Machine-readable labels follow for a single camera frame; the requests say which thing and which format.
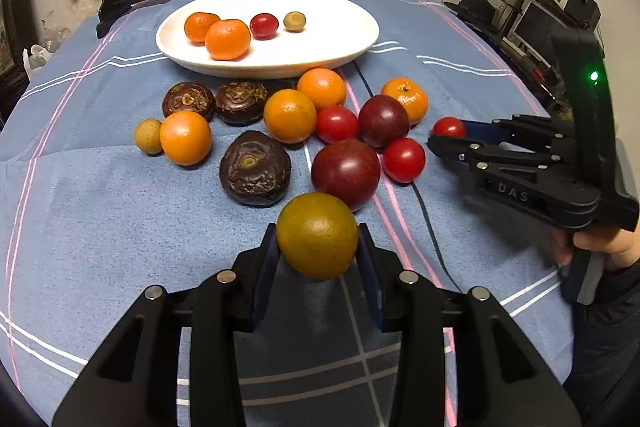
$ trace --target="metal screw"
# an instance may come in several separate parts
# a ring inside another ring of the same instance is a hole
[[[491,293],[484,286],[474,286],[471,288],[471,295],[473,295],[479,301],[486,301],[489,297],[491,297]]]
[[[162,296],[162,286],[154,284],[145,290],[145,297],[150,301],[154,301]]]
[[[405,284],[414,284],[418,282],[418,274],[411,270],[404,270],[400,272],[398,278]]]
[[[236,280],[236,272],[233,270],[222,270],[222,272],[217,273],[216,279],[218,279],[219,283],[229,284]]]

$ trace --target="white plate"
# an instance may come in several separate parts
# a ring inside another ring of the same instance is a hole
[[[305,28],[287,32],[282,20],[290,11],[306,16]],[[280,22],[274,38],[251,40],[238,60],[214,60],[204,46],[192,44],[184,22],[194,12],[240,19],[247,25],[258,13]],[[378,23],[364,8],[347,0],[195,0],[169,15],[158,28],[156,44],[171,60],[198,73],[223,78],[286,78],[312,68],[337,68],[364,53],[378,38]]]

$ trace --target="speaker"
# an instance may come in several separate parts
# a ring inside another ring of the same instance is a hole
[[[600,8],[594,0],[567,0],[564,12],[578,21],[578,27],[594,31],[600,20]]]

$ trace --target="dark purple fruit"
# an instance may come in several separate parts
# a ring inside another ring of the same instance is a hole
[[[314,158],[311,181],[319,192],[358,210],[373,196],[380,181],[376,152],[354,138],[327,145]]]
[[[220,162],[226,194],[249,206],[271,206],[289,187],[291,160],[284,147],[260,131],[242,133]]]
[[[230,82],[216,91],[216,112],[229,125],[249,125],[262,118],[269,95],[262,84]]]
[[[180,82],[167,91],[162,100],[162,114],[168,117],[178,111],[195,111],[207,121],[213,117],[216,102],[207,86],[196,82]]]
[[[372,96],[358,115],[360,136],[370,146],[379,148],[409,133],[409,115],[398,100],[386,94]]]

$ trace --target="human hand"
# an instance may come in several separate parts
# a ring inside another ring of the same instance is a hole
[[[551,228],[554,238],[554,257],[559,266],[566,266],[574,256],[570,234]],[[640,226],[635,232],[607,225],[591,225],[574,234],[574,245],[590,251],[609,254],[606,268],[610,271],[627,268],[640,259]]]

